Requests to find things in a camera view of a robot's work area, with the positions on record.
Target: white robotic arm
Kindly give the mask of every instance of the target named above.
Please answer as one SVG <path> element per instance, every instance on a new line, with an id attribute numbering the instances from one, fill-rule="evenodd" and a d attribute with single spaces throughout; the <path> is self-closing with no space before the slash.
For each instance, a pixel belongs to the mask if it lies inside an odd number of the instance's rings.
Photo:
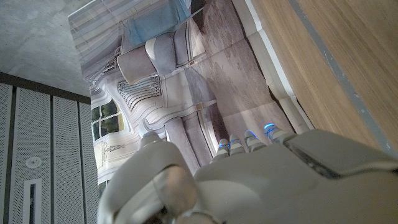
<path id="1" fill-rule="evenodd" d="M 325 131 L 235 135 L 195 175 L 156 133 L 115 173 L 98 223 L 398 223 L 398 161 Z"/>

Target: ventilation grille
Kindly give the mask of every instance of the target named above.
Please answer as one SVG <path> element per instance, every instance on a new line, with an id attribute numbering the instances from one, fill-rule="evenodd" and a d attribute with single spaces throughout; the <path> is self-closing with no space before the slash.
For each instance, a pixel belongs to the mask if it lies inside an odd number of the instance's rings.
<path id="1" fill-rule="evenodd" d="M 98 207 L 97 169 L 91 135 L 91 108 L 90 105 L 79 103 L 81 145 L 83 151 L 83 173 L 85 178 L 86 217 L 87 224 L 95 224 Z"/>
<path id="2" fill-rule="evenodd" d="M 162 95 L 159 76 L 147 78 L 135 85 L 129 85 L 127 81 L 119 82 L 118 92 L 131 111 L 141 100 Z"/>
<path id="3" fill-rule="evenodd" d="M 0 83 L 0 208 L 4 208 L 12 86 Z"/>
<path id="4" fill-rule="evenodd" d="M 77 102 L 53 98 L 55 223 L 84 223 Z"/>
<path id="5" fill-rule="evenodd" d="M 40 167 L 25 161 L 37 156 Z M 17 89 L 9 223 L 22 223 L 24 181 L 42 179 L 42 223 L 50 223 L 50 96 Z"/>

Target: robot finger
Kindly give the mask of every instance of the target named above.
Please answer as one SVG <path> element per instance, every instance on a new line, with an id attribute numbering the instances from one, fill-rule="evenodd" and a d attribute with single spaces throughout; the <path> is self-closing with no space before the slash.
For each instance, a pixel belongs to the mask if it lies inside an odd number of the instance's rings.
<path id="1" fill-rule="evenodd" d="M 244 133 L 244 142 L 248 146 L 249 152 L 253 152 L 266 147 L 264 143 L 258 140 L 256 135 L 254 135 L 252 131 L 246 131 Z"/>
<path id="2" fill-rule="evenodd" d="M 219 159 L 229 156 L 229 141 L 227 139 L 221 139 L 218 144 L 217 155 L 213 158 L 210 163 L 213 163 Z"/>
<path id="3" fill-rule="evenodd" d="M 235 134 L 229 137 L 229 145 L 229 156 L 246 152 L 242 147 L 241 140 Z"/>
<path id="4" fill-rule="evenodd" d="M 153 142 L 158 142 L 161 141 L 160 137 L 157 135 L 156 132 L 154 131 L 149 131 L 148 133 L 145 133 L 141 139 L 141 142 L 139 143 L 139 148 L 138 150 L 142 149 L 148 144 L 151 144 Z"/>

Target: wall panel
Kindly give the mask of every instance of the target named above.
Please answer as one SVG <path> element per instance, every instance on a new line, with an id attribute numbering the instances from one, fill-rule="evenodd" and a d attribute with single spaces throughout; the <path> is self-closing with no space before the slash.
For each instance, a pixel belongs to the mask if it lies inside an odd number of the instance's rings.
<path id="1" fill-rule="evenodd" d="M 4 208 L 12 86 L 0 83 L 0 208 Z"/>
<path id="2" fill-rule="evenodd" d="M 42 179 L 41 223 L 50 223 L 50 95 L 18 88 L 12 152 L 9 223 L 22 223 L 24 181 Z M 30 157 L 41 165 L 28 168 Z"/>
<path id="3" fill-rule="evenodd" d="M 84 223 L 77 102 L 53 98 L 55 223 Z"/>
<path id="4" fill-rule="evenodd" d="M 94 157 L 93 138 L 91 135 L 91 107 L 79 103 L 81 150 L 83 155 L 83 176 L 85 183 L 86 220 L 87 224 L 95 224 L 98 207 L 97 169 Z"/>

